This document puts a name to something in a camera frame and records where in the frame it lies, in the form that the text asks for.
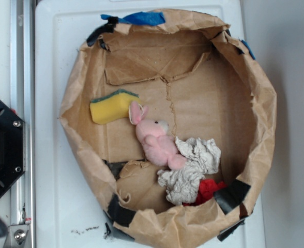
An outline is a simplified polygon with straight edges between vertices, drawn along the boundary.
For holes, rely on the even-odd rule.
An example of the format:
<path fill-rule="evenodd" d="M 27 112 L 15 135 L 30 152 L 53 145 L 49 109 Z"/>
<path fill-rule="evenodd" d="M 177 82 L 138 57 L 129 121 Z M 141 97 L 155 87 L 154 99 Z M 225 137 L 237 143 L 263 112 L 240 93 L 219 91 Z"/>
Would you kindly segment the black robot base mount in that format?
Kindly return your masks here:
<path fill-rule="evenodd" d="M 0 100 L 0 198 L 24 171 L 24 121 Z"/>

